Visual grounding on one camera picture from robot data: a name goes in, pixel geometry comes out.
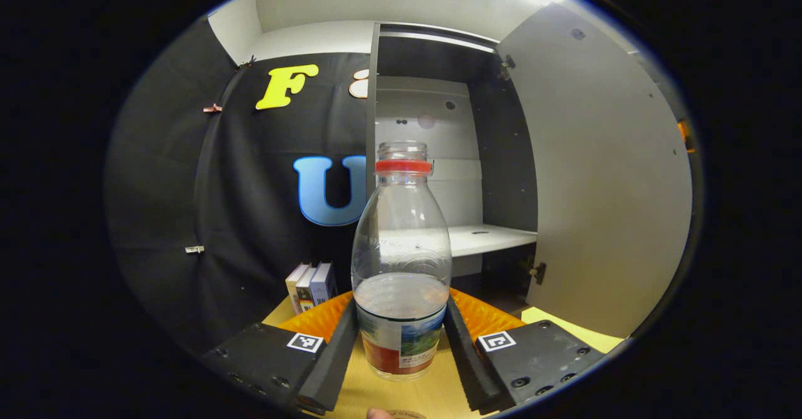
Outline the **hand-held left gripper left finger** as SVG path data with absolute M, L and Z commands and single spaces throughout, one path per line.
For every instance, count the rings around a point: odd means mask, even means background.
M 263 405 L 323 415 L 335 410 L 357 334 L 346 292 L 279 325 L 252 324 L 200 360 Z

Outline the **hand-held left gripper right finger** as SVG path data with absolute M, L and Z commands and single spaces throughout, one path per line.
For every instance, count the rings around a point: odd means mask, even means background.
M 603 357 L 552 320 L 525 324 L 456 289 L 444 327 L 469 408 L 482 414 L 532 403 Z

